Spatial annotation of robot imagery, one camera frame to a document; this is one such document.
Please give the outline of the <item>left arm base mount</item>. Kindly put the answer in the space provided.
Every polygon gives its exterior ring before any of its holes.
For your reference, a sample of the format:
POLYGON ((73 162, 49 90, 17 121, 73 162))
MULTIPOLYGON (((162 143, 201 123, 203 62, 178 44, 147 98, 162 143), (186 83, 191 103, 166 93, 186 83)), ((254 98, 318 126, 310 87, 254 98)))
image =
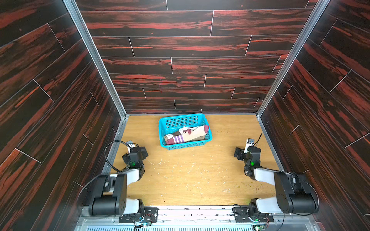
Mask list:
POLYGON ((122 215, 119 223, 157 223, 158 215, 159 208, 144 206, 138 213, 122 215))

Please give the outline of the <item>turquoise plastic basket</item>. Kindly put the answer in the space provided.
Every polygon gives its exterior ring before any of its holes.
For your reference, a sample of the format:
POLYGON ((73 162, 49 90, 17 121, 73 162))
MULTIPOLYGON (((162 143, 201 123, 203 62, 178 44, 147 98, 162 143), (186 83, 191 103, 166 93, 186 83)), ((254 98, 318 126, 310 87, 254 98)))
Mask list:
POLYGON ((213 139, 204 114, 165 117, 159 120, 160 144, 167 150, 205 145, 213 139))

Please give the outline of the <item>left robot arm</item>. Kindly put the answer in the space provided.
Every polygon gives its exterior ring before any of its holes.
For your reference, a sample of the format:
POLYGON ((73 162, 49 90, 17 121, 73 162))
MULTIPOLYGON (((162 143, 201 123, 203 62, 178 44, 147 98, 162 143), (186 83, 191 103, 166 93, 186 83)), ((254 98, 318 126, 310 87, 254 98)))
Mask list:
POLYGON ((144 216, 144 204, 140 199, 130 199, 127 187, 142 179, 145 172, 143 160, 148 157, 145 147, 136 146, 123 155, 127 164, 118 174, 97 177, 89 202, 91 216, 144 216))

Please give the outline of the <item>white brown striped sock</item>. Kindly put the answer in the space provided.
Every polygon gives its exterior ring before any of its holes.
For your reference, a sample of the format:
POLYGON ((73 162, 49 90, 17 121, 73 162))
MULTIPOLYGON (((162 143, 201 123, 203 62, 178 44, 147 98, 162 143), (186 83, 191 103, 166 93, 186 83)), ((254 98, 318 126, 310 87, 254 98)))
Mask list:
POLYGON ((197 127, 192 127, 192 128, 190 128, 190 127, 182 127, 178 131, 179 131, 180 134, 184 134, 184 133, 187 133, 189 131, 196 130, 197 128, 198 128, 198 126, 197 127))

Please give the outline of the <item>purple striped sock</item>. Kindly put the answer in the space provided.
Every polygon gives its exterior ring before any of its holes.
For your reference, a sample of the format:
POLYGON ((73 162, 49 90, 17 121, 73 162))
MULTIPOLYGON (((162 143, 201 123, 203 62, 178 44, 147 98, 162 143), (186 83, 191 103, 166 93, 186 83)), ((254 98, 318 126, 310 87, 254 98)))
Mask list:
POLYGON ((181 143, 186 143, 186 142, 191 142, 191 141, 201 141, 205 139, 208 132, 209 132, 208 125, 199 126, 196 130, 189 131, 179 136, 174 136, 168 141, 165 141, 165 143, 166 145, 172 145, 172 144, 181 144, 181 143))
POLYGON ((187 132, 188 130, 195 130, 197 129, 198 127, 193 127, 193 128, 189 128, 189 127, 182 127, 180 128, 178 131, 176 131, 175 133, 172 133, 172 134, 167 134, 164 136, 164 140, 165 141, 168 141, 169 139, 173 138, 174 136, 179 136, 179 135, 182 135, 184 132, 187 132))

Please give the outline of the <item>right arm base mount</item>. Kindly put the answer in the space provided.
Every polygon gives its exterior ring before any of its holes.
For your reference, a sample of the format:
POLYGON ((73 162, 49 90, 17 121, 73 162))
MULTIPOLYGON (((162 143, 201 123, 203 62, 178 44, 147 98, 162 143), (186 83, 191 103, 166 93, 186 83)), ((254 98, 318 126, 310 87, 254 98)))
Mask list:
POLYGON ((271 213, 260 213, 257 210, 250 211, 249 207, 239 206, 237 204, 233 205, 232 213, 236 223, 274 222, 274 218, 271 213))

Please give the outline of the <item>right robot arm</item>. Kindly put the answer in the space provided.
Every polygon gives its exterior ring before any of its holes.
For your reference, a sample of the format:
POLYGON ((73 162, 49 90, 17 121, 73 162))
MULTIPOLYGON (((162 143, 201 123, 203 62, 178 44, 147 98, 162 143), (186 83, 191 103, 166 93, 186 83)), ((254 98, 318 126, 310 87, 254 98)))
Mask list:
POLYGON ((244 162, 244 174, 254 181, 275 187, 276 195, 269 198, 254 198, 249 203, 248 213, 268 215, 270 213, 307 216, 318 211, 320 199, 315 188, 304 174, 273 170, 261 166, 261 149, 248 146, 236 148, 234 157, 244 162))

